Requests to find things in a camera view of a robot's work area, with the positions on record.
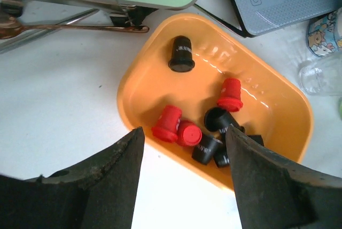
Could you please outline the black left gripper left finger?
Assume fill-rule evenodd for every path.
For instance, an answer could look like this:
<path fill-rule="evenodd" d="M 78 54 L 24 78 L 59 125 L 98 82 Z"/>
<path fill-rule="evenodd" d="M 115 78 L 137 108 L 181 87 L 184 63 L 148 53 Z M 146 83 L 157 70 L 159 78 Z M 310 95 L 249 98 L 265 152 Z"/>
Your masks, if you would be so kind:
<path fill-rule="evenodd" d="M 139 127 L 48 177 L 1 176 L 1 228 L 131 228 L 144 143 Z"/>

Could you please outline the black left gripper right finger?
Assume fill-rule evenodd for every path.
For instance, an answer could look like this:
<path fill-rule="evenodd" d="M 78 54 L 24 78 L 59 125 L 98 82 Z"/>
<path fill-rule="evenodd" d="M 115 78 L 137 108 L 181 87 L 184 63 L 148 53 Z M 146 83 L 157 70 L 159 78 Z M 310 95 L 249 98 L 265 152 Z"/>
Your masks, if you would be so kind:
<path fill-rule="evenodd" d="M 242 228 L 341 228 L 341 178 L 293 162 L 233 126 L 226 147 Z"/>

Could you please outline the black coffee capsule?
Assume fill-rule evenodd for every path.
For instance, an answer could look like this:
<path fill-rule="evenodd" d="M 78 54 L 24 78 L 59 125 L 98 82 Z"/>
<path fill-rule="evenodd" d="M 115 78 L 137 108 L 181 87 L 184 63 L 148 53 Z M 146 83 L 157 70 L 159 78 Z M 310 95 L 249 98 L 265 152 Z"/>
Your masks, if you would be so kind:
<path fill-rule="evenodd" d="M 203 135 L 201 141 L 192 152 L 192 158 L 203 165 L 208 165 L 223 142 L 212 135 Z"/>
<path fill-rule="evenodd" d="M 234 126 L 245 133 L 245 128 L 227 110 L 220 107 L 213 107 L 205 113 L 204 126 L 208 131 L 218 131 L 221 135 L 225 134 L 230 126 Z"/>
<path fill-rule="evenodd" d="M 189 38 L 185 36 L 175 37 L 168 66 L 172 71 L 178 73 L 189 72 L 195 67 L 192 58 L 192 44 Z"/>
<path fill-rule="evenodd" d="M 253 139 L 259 145 L 264 146 L 262 135 L 248 135 L 248 137 Z M 213 159 L 218 168 L 224 168 L 230 165 L 225 141 L 223 141 L 222 147 L 219 147 L 219 149 L 216 151 Z"/>

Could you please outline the orange plastic storage basket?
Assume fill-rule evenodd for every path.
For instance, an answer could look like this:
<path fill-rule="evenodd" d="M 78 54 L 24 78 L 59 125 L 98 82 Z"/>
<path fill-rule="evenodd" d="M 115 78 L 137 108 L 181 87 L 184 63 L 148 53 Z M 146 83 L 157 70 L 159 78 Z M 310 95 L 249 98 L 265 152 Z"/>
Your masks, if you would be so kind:
<path fill-rule="evenodd" d="M 192 44 L 195 67 L 186 73 L 172 71 L 168 62 L 175 37 Z M 208 19 L 181 13 L 165 19 L 123 76 L 117 94 L 121 119 L 129 129 L 142 127 L 145 142 L 221 189 L 232 189 L 229 168 L 191 158 L 190 147 L 155 138 L 151 129 L 166 105 L 200 127 L 204 114 L 214 107 L 226 78 L 242 85 L 243 107 L 234 113 L 248 134 L 262 135 L 265 146 L 294 162 L 301 162 L 314 127 L 308 99 L 236 39 Z"/>

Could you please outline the red coffee capsule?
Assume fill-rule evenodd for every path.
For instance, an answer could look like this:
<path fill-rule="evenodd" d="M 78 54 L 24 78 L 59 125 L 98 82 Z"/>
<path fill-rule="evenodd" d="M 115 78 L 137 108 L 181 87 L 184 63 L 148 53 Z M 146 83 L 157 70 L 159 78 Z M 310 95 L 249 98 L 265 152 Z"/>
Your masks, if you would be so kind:
<path fill-rule="evenodd" d="M 200 127 L 189 120 L 183 120 L 178 126 L 176 143 L 180 146 L 196 146 L 200 143 L 202 135 Z"/>
<path fill-rule="evenodd" d="M 169 143 L 176 142 L 181 116 L 182 110 L 180 108 L 166 105 L 151 129 L 153 136 Z"/>
<path fill-rule="evenodd" d="M 226 78 L 222 84 L 216 104 L 229 112 L 238 112 L 243 107 L 241 101 L 241 82 L 237 78 Z"/>

